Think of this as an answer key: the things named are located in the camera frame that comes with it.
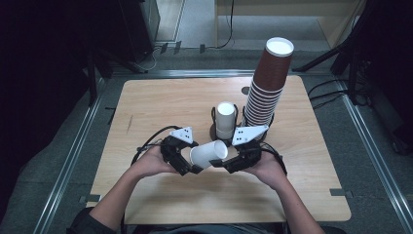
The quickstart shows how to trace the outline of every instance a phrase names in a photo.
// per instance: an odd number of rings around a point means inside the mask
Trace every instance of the white paper cup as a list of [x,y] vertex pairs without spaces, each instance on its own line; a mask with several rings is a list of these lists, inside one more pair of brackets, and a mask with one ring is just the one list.
[[228,101],[223,101],[216,107],[216,136],[221,139],[231,138],[235,129],[235,107]]
[[227,145],[222,140],[216,140],[193,147],[190,152],[190,159],[193,165],[206,169],[211,166],[210,160],[223,160],[227,155]]

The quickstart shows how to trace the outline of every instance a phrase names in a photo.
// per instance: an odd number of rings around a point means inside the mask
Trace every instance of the person's right hand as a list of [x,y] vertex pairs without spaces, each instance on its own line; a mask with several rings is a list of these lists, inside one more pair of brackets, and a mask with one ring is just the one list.
[[253,167],[245,169],[244,172],[257,176],[259,180],[275,190],[287,181],[282,166],[274,155],[265,151],[261,153],[261,160]]

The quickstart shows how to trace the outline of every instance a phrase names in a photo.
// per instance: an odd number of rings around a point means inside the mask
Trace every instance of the black curtain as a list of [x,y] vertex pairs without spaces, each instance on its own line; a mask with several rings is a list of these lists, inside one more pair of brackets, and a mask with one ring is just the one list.
[[0,220],[19,170],[89,86],[85,48],[62,12],[53,1],[0,3]]

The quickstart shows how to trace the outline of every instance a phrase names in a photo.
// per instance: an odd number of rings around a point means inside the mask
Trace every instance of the metal frame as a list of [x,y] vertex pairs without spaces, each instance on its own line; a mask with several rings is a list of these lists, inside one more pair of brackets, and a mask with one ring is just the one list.
[[[252,76],[253,70],[161,70],[146,74],[131,75],[131,72],[117,72],[114,77],[128,76],[132,79],[177,79],[177,78],[218,78],[218,77],[235,77],[235,76]],[[319,75],[319,76],[331,76],[324,72],[289,72],[288,75]],[[96,101],[86,113],[85,119],[79,129],[76,138],[72,144],[69,154],[64,162],[64,165],[57,178],[55,186],[49,195],[46,206],[38,220],[36,228],[33,233],[47,233],[52,220],[56,214],[56,210],[63,196],[67,183],[72,175],[73,169],[76,165],[79,153],[82,149],[86,136],[88,135],[91,124],[94,120],[94,116],[99,108],[101,96],[106,89],[107,82],[100,78],[98,82],[98,96]],[[344,82],[339,82],[337,85],[338,90],[345,90],[346,85]],[[343,101],[347,107],[347,110],[355,123],[357,131],[361,140],[368,152],[371,162],[381,179],[383,186],[394,206],[395,212],[400,219],[400,222],[406,231],[406,233],[413,233],[413,214],[409,207],[405,196],[401,193],[391,170],[388,168],[386,161],[380,153],[374,138],[368,131],[361,114],[356,106],[353,106],[348,97],[343,97]]]

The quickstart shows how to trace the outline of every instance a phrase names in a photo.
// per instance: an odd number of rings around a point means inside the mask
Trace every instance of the brown paper cup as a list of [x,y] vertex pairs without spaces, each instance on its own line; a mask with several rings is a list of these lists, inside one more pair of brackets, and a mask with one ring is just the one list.
[[284,38],[267,41],[261,60],[254,73],[254,83],[265,91],[277,91],[285,84],[294,46]]

